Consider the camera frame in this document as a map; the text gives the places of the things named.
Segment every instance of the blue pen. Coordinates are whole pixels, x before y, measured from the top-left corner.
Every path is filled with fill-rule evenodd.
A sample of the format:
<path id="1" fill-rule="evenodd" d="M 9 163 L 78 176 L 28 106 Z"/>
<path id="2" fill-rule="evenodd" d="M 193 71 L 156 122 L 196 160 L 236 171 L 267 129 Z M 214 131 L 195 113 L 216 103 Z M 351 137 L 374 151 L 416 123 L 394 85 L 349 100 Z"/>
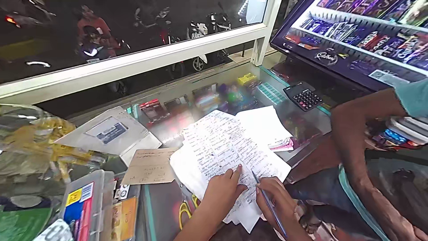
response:
<path id="1" fill-rule="evenodd" d="M 253 173 L 253 176 L 256 179 L 257 183 L 260 183 L 259 179 L 254 174 L 254 172 L 252 170 L 251 170 L 251 172 Z M 276 223 L 278 224 L 279 228 L 281 229 L 282 233 L 284 234 L 284 238 L 287 238 L 287 234 L 285 232 L 284 226 L 282 226 L 282 222 L 281 222 L 281 220 L 279 220 L 278 215 L 276 214 L 275 209 L 273 208 L 273 203 L 269 200 L 268 196 L 266 195 L 266 192 L 262 189 L 260 189 L 260 190 L 262 191 L 263 197 L 265 198 L 265 201 L 268 204 L 267 206 L 269 207 L 269 210 L 273 213 L 273 216 L 275 217 Z"/>

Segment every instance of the man's arm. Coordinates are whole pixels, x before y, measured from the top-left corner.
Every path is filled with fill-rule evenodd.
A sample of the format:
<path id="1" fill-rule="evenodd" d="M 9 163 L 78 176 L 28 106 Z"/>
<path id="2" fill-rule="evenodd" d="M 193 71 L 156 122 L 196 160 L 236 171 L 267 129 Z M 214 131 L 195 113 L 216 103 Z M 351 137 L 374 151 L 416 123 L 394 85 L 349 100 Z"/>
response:
<path id="1" fill-rule="evenodd" d="M 413 226 L 373 186 L 367 173 L 365 124 L 368 120 L 389 116 L 408 116 L 392 88 L 341 104 L 332 111 L 333 140 L 352 188 L 388 237 L 418 240 L 414 239 Z"/>

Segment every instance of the plastic container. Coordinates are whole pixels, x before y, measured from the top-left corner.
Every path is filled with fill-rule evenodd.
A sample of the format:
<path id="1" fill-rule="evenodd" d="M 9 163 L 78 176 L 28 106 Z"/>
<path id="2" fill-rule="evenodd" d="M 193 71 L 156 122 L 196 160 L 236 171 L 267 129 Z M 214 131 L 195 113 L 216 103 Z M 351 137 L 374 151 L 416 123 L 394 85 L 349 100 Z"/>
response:
<path id="1" fill-rule="evenodd" d="M 109 240 L 114 173 L 97 170 L 67 185 L 60 216 L 75 241 Z"/>

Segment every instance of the handwritten paper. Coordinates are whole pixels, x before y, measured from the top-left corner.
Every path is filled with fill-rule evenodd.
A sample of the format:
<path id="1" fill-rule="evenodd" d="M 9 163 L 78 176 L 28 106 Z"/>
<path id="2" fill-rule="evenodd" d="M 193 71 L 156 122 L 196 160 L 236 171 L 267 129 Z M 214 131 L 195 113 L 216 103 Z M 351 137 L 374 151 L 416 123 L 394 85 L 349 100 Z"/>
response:
<path id="1" fill-rule="evenodd" d="M 242 164 L 239 183 L 247 185 L 248 190 L 241 194 L 223 221 L 241 223 L 250 232 L 262 214 L 255 202 L 256 180 L 251 171 L 260 178 L 277 176 L 284 181 L 291 167 L 267 145 L 256 143 L 252 131 L 238 118 L 218 110 L 183 129 L 183 136 L 184 145 L 171 156 L 170 164 L 180 181 L 200 199 L 213 176 L 227 169 L 236 170 Z M 199 170 L 199 174 L 189 170 Z"/>
<path id="2" fill-rule="evenodd" d="M 137 150 L 122 184 L 156 184 L 174 180 L 169 158 L 178 148 Z"/>

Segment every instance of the window frame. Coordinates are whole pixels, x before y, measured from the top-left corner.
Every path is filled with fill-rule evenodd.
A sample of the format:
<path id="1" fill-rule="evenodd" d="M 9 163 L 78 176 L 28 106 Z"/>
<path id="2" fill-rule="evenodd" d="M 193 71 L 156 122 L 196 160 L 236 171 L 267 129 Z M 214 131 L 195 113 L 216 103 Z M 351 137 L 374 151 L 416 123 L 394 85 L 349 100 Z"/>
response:
<path id="1" fill-rule="evenodd" d="M 255 40 L 251 62 L 261 65 L 280 4 L 281 0 L 267 0 L 259 24 L 4 83 L 0 102 L 36 104 L 251 40 Z"/>

